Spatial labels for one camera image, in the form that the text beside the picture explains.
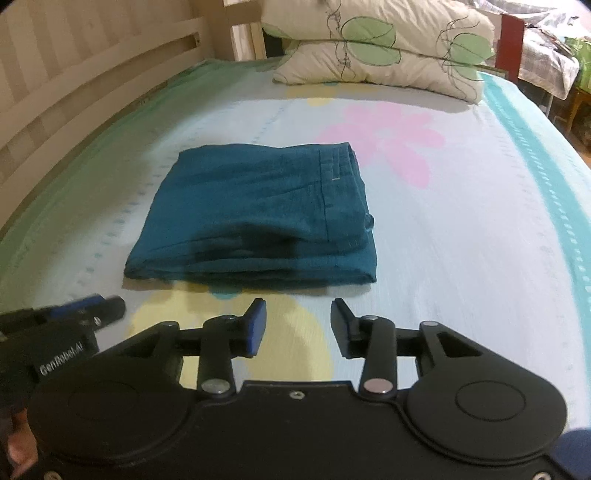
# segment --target pillowcase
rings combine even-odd
[[[472,103],[480,101],[483,88],[473,66],[347,41],[293,41],[274,80],[289,85],[370,82],[416,87]]]
[[[269,35],[347,40],[478,64],[492,55],[494,27],[452,0],[265,0]]]

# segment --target wooden bed frame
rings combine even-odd
[[[516,80],[523,22],[490,17]],[[234,26],[264,49],[260,18],[256,0],[15,0],[0,15],[0,238],[113,119],[204,59],[234,60]]]

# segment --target light blue bed sheet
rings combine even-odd
[[[485,100],[370,85],[286,87],[273,63],[207,62],[100,135],[0,244],[0,310],[92,293],[127,302],[107,347],[162,320],[184,327],[269,306],[238,380],[358,380],[340,357],[330,302],[400,327],[437,320],[553,382],[569,427],[589,426],[591,174],[518,89],[485,76]],[[375,217],[378,282],[289,293],[131,282],[125,260],[177,153],[234,142],[348,141]],[[195,362],[183,383],[194,384]],[[400,365],[400,384],[416,378]]]

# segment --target circular cap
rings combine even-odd
[[[500,382],[474,382],[462,387],[457,406],[477,420],[501,421],[519,415],[525,398],[516,388]]]
[[[406,408],[429,439],[476,463],[536,455],[566,423],[556,388],[496,355],[444,360],[413,385]]]
[[[81,463],[111,465],[165,441],[190,403],[188,392],[149,359],[96,357],[41,384],[28,419],[43,448]]]
[[[370,393],[385,394],[392,391],[394,384],[385,378],[370,378],[363,383],[363,387]]]
[[[221,378],[210,378],[201,384],[201,389],[207,393],[220,395],[230,390],[230,382]]]

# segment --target green leaf pattern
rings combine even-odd
[[[369,43],[347,42],[349,53],[366,65],[387,67],[400,63],[400,50],[397,48],[380,47]]]
[[[340,31],[344,40],[392,47],[396,42],[396,28],[373,17],[353,17]]]
[[[478,65],[490,58],[493,53],[487,39],[467,32],[456,35],[449,50],[452,61],[468,65]]]

